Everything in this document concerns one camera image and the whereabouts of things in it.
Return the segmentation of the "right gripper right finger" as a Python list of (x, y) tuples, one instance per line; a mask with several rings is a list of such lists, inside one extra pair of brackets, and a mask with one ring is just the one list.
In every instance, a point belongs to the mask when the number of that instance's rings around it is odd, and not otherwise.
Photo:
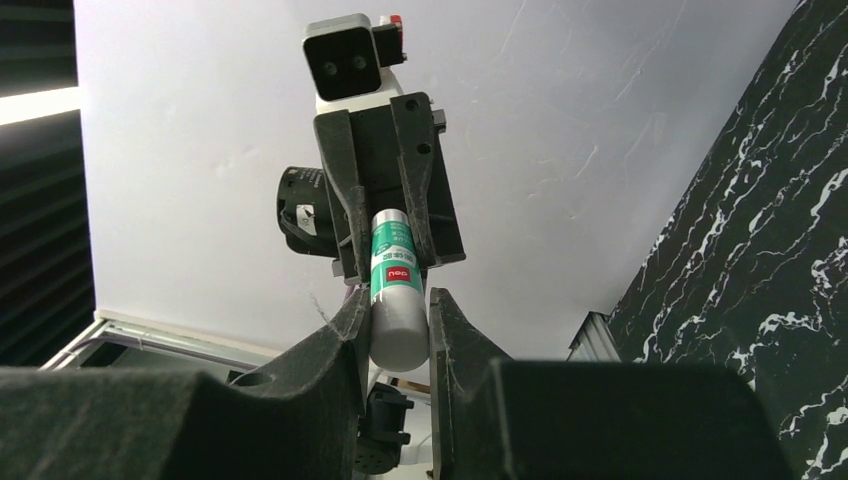
[(438, 479), (790, 479), (754, 392), (715, 365), (516, 360), (430, 295)]

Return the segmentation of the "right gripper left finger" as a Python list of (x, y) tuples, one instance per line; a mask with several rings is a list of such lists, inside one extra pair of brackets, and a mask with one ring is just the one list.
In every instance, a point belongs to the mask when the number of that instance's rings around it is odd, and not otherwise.
[(5, 479), (349, 479), (370, 297), (225, 383), (202, 370), (1, 372)]

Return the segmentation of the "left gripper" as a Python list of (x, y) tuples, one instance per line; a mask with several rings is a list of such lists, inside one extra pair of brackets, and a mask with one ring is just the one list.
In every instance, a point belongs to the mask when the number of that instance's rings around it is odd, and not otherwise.
[(445, 114), (423, 91), (313, 121), (334, 229), (331, 251), (348, 285), (370, 281), (372, 218), (407, 214), (422, 269), (465, 260), (440, 136)]

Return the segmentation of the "green white glue stick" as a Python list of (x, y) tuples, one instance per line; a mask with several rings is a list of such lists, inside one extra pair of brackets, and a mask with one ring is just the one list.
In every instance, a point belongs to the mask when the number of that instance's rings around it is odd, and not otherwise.
[(371, 360), (390, 372), (419, 368), (429, 357), (429, 324), (418, 255), (406, 213), (372, 218)]

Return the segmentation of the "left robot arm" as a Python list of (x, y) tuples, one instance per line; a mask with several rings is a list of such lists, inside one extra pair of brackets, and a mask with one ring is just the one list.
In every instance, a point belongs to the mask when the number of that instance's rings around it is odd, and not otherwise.
[(280, 179), (287, 246), (329, 258), (350, 289), (328, 323), (262, 369), (305, 424), (290, 452), (306, 477), (384, 474), (410, 441), (411, 400), (369, 371), (427, 362), (427, 273), (466, 257), (442, 155), (446, 127), (422, 92), (321, 113), (321, 166), (289, 167)]

